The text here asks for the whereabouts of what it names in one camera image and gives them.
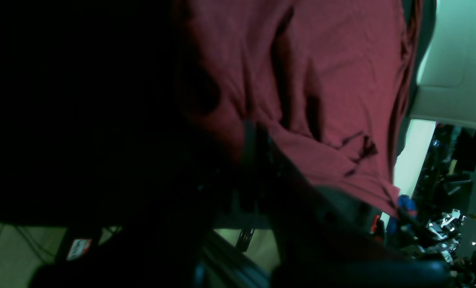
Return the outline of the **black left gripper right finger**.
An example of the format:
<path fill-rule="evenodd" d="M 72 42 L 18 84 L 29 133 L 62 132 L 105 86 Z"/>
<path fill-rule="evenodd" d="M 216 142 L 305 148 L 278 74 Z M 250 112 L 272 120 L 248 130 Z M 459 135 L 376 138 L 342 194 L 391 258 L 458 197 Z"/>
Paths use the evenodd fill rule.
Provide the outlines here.
<path fill-rule="evenodd" d="M 243 259 L 244 288 L 448 288 L 443 261 L 410 260 L 346 219 L 278 149 L 265 128 L 243 124 L 239 207 L 266 217 L 281 264 L 267 275 Z"/>

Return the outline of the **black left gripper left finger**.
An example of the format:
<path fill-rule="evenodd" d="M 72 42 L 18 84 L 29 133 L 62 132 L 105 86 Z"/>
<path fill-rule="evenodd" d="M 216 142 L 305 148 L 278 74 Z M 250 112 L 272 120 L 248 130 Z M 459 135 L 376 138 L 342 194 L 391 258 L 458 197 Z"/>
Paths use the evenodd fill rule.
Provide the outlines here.
<path fill-rule="evenodd" d="M 243 224 L 243 181 L 217 157 L 199 153 L 121 233 L 77 260 L 42 267 L 31 287 L 205 288 L 207 237 Z"/>

